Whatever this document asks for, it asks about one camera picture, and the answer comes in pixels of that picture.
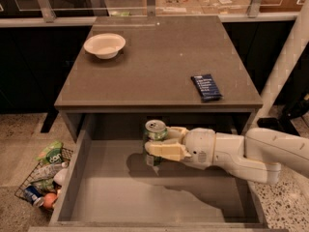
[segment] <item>white bowl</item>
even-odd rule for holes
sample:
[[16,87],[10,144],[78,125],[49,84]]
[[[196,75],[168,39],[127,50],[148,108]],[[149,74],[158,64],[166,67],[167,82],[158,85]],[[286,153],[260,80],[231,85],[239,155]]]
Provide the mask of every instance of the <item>white bowl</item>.
[[88,39],[84,48],[100,59],[109,59],[115,57],[125,44],[126,40],[120,35],[100,34]]

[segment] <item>green chip bag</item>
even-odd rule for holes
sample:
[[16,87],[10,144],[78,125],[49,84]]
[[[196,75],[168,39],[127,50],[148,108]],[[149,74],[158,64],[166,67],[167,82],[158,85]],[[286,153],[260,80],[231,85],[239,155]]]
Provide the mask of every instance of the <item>green chip bag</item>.
[[40,154],[36,157],[36,160],[42,164],[61,163],[63,161],[63,145],[64,144],[58,140],[54,141],[40,152]]

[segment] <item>gray drawer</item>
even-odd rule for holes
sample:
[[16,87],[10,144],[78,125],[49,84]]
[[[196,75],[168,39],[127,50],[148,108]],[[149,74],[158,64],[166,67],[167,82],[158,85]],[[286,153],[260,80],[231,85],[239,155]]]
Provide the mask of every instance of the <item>gray drawer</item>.
[[[86,115],[51,227],[94,229],[88,231],[266,227],[253,185],[219,168],[202,171],[171,161],[155,173],[144,162],[141,139],[103,136],[106,127],[116,123],[104,116]],[[117,123],[114,127],[126,131],[126,120]]]

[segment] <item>floor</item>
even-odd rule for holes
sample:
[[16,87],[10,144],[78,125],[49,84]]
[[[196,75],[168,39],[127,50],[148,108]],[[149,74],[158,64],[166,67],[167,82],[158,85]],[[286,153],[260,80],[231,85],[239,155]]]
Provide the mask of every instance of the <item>floor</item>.
[[[60,116],[49,133],[40,133],[46,114],[0,115],[0,231],[27,231],[47,226],[51,213],[42,212],[14,196],[16,189],[36,166],[35,157],[55,139],[74,149]],[[293,120],[301,136],[309,138],[309,113]],[[309,180],[284,167],[278,184],[256,184],[268,226],[291,232],[308,231]]]

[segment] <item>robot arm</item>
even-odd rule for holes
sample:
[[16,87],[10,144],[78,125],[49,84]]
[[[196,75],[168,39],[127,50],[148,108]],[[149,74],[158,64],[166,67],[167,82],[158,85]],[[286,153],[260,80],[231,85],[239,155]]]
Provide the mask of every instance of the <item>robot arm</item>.
[[[241,136],[194,129],[186,130],[185,135],[174,141],[149,142],[145,147],[151,155],[190,167],[206,169],[215,165],[247,181],[275,184],[281,171],[279,162],[300,173],[305,170],[309,175],[308,145],[309,139],[275,130],[253,129]],[[295,147],[304,153],[300,155]]]

